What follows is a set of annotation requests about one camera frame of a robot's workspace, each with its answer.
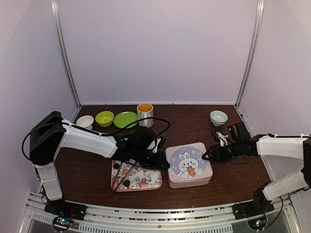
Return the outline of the floral pink tray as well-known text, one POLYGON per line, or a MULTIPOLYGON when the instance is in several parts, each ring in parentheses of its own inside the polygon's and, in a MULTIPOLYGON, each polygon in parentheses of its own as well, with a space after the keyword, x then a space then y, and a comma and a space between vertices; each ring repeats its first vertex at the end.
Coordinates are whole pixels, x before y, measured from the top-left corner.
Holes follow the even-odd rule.
MULTIPOLYGON (((114 176, 117 173, 118 167, 121 161, 112 161, 111 170, 111 184, 114 176)), ((129 165, 125 165, 123 171, 129 169, 129 165)), ((116 192, 130 192, 130 191, 149 191, 159 189, 163 184, 162 175, 160 170, 150 170, 143 168, 138 162, 136 166, 131 170, 126 180, 119 186, 116 192)))

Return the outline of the pink divided tin box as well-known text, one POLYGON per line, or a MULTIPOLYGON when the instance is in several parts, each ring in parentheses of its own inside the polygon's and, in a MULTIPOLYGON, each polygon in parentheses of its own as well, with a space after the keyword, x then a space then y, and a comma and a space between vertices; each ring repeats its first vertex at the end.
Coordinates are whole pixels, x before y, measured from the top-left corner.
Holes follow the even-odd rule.
POLYGON ((195 180, 186 180, 182 179, 181 181, 172 181, 168 176, 169 186, 171 188, 186 188, 186 187, 193 187, 193 186, 202 186, 209 184, 213 176, 203 177, 201 179, 195 180))

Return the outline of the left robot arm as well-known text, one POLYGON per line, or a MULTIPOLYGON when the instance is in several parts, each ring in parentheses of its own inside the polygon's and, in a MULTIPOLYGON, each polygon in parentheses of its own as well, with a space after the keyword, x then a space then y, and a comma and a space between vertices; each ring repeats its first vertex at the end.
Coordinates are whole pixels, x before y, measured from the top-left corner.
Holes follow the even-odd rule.
POLYGON ((60 151, 97 155, 120 162, 133 161, 145 169, 161 170, 170 167, 161 150, 165 142, 162 135, 152 129, 138 126, 132 133, 122 135, 101 133, 86 129, 64 119, 53 111, 35 125, 24 140, 29 141, 29 152, 24 156, 36 169, 51 208, 60 216, 70 211, 58 179, 55 161, 60 151))

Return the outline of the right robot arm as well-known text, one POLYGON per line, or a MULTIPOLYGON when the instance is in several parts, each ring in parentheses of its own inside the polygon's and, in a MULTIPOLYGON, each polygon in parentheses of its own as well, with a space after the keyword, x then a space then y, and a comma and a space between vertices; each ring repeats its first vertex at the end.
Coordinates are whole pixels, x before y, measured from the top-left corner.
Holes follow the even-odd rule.
POLYGON ((274 199, 311 187, 311 136, 257 134, 251 136, 243 122, 228 127, 231 138, 221 132, 212 133, 216 144, 209 147, 202 159, 227 163, 241 155, 261 157, 274 179, 260 187, 253 199, 238 204, 235 210, 246 215, 272 210, 274 199))

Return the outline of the metal serving tongs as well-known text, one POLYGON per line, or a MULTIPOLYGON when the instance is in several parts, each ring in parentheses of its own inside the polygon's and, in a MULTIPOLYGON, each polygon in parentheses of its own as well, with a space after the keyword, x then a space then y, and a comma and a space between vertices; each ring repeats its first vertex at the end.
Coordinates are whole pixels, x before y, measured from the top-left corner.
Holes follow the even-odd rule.
POLYGON ((116 190, 119 188, 119 186, 126 180, 127 176, 130 174, 131 170, 136 166, 135 163, 130 163, 130 162, 120 162, 120 165, 118 167, 117 173, 114 176, 113 182, 111 184, 111 188, 109 191, 110 195, 113 195, 116 190), (123 171, 123 168, 125 165, 129 165, 129 169, 127 171, 123 171))

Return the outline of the pink rabbit tin lid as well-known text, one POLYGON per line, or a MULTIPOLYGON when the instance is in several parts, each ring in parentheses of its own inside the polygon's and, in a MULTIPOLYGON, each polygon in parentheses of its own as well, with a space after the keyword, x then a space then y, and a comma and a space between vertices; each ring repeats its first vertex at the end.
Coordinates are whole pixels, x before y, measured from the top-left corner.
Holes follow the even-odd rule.
POLYGON ((213 176, 210 161, 203 160, 206 152, 204 143, 197 142, 166 148, 165 154, 170 163, 168 176, 172 181, 182 179, 195 180, 207 176, 213 176))

